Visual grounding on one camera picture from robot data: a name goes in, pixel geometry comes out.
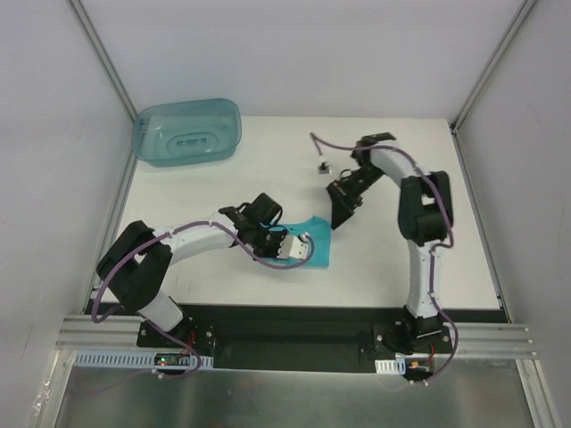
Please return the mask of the teal t shirt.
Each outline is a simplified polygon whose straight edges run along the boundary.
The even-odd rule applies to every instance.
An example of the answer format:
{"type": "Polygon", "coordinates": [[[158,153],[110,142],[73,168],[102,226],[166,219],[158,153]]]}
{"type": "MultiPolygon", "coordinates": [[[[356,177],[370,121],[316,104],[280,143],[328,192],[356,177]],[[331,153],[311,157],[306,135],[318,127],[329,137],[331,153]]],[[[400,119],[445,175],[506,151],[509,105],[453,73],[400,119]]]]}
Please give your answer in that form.
{"type": "Polygon", "coordinates": [[[315,243],[313,256],[303,265],[304,268],[327,268],[329,266],[332,229],[328,220],[313,216],[300,223],[279,224],[270,230],[283,231],[285,229],[293,235],[308,233],[315,243]]]}

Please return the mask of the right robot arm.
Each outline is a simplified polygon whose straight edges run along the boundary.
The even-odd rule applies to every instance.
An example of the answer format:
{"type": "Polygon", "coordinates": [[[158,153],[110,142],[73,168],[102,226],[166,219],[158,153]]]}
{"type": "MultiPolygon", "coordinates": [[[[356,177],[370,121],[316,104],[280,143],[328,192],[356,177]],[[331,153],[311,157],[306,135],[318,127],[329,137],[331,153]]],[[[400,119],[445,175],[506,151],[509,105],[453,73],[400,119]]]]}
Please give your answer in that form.
{"type": "Polygon", "coordinates": [[[400,189],[397,223],[410,252],[410,289],[400,323],[382,334],[382,343],[411,355],[443,333],[439,253],[454,244],[450,178],[444,171],[419,166],[388,132],[363,136],[351,152],[359,167],[327,186],[331,228],[352,217],[364,192],[381,177],[389,177],[400,189]]]}

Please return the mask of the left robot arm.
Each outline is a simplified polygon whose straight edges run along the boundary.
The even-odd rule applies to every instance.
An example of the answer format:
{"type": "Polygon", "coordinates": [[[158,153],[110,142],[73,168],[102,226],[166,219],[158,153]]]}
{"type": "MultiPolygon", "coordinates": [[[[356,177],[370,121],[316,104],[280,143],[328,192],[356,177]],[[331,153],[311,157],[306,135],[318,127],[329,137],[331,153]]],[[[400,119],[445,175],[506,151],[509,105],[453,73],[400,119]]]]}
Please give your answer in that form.
{"type": "Polygon", "coordinates": [[[285,230],[272,231],[283,208],[266,193],[253,202],[219,209],[206,220],[160,231],[144,221],[123,230],[96,266],[96,273],[120,306],[158,326],[157,334],[170,347],[190,343],[192,321],[176,302],[161,290],[174,264],[213,250],[237,246],[240,239],[255,256],[277,256],[285,230]]]}

